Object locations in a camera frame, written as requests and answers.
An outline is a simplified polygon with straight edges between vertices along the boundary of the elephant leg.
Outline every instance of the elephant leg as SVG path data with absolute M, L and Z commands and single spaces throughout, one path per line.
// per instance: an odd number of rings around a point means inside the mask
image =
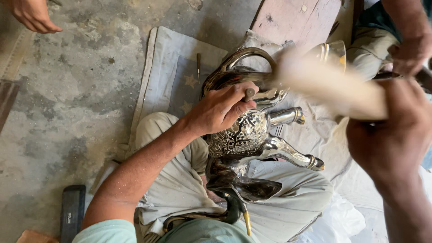
M 287 110 L 270 114 L 271 127 L 276 127 L 291 122 L 297 122 L 301 125 L 305 123 L 305 117 L 301 107 L 292 107 Z
M 284 139 L 279 137 L 269 135 L 262 150 L 266 158 L 281 158 L 298 167 L 308 168 L 314 171 L 322 171 L 325 168 L 322 160 L 313 155 L 298 152 Z

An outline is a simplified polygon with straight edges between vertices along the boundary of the plastic bag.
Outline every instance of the plastic bag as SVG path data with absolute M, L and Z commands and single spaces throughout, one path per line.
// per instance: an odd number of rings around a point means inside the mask
M 333 193 L 330 204 L 312 225 L 298 236 L 297 243 L 351 243 L 349 237 L 366 227 L 365 217 L 348 200 Z

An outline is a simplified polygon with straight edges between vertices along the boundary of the stone floor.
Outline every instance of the stone floor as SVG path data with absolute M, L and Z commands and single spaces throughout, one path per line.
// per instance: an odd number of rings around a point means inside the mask
M 95 177 L 127 143 L 146 42 L 165 26 L 230 51 L 260 0 L 59 0 L 20 67 L 23 82 L 0 134 L 0 243 L 25 229 L 58 236 L 64 187 Z M 87 204 L 91 200 L 87 194 Z

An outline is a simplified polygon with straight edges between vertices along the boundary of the wooden tool handle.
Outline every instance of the wooden tool handle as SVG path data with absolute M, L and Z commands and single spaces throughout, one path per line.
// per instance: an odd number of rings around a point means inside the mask
M 316 58 L 283 58 L 277 77 L 274 83 L 325 104 L 339 115 L 367 121 L 388 117 L 385 91 L 381 86 Z
M 201 53 L 197 54 L 197 65 L 198 65 L 198 69 L 201 68 Z
M 245 96 L 242 99 L 243 102 L 250 101 L 255 96 L 255 90 L 252 88 L 247 88 L 245 91 Z

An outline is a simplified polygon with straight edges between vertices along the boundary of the elephant ear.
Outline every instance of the elephant ear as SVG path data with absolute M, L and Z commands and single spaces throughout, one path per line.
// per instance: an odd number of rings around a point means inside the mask
M 238 177 L 232 189 L 245 203 L 263 202 L 282 190 L 282 183 L 265 179 Z

